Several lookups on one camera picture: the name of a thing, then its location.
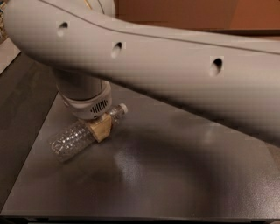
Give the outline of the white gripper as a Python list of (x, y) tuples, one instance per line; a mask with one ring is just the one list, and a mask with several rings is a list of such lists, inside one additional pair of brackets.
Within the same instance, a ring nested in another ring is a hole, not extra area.
[(86, 125), (98, 143), (110, 135), (112, 127), (111, 116), (104, 114), (112, 105), (111, 86), (108, 81), (101, 84), (102, 91), (88, 100), (73, 100), (61, 95), (65, 106), (74, 116), (82, 120), (92, 120), (86, 122)]

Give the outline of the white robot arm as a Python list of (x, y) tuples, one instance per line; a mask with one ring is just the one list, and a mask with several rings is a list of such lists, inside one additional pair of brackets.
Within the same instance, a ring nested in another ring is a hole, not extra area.
[(9, 0), (15, 46), (53, 70), (81, 119), (96, 116), (114, 83), (259, 138), (280, 143), (280, 43), (139, 25), (76, 0)]

